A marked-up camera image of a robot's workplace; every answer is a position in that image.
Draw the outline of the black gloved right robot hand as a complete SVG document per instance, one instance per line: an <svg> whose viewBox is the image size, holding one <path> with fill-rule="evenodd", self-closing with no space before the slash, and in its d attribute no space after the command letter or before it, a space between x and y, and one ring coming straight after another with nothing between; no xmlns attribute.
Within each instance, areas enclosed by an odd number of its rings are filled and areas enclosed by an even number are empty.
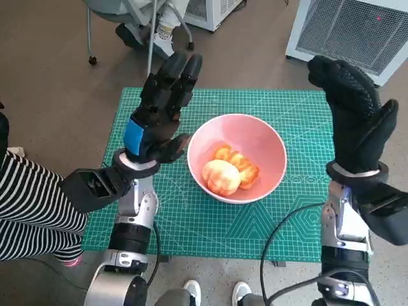
<svg viewBox="0 0 408 306"><path fill-rule="evenodd" d="M398 101L382 105L372 79L345 61L317 55L307 67L309 82L324 90L331 109L335 163L353 175L378 171L397 124Z"/></svg>

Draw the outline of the black left robot hand blue tape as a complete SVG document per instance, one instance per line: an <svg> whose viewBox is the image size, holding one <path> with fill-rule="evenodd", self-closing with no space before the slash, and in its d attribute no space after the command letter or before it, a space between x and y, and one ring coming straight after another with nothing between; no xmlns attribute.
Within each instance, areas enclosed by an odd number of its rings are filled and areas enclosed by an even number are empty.
<svg viewBox="0 0 408 306"><path fill-rule="evenodd" d="M124 133L125 154L136 163L172 163L184 153L190 136L174 136L181 109L193 97L203 57L175 52L157 73L150 73L140 94L140 104L131 114Z"/></svg>

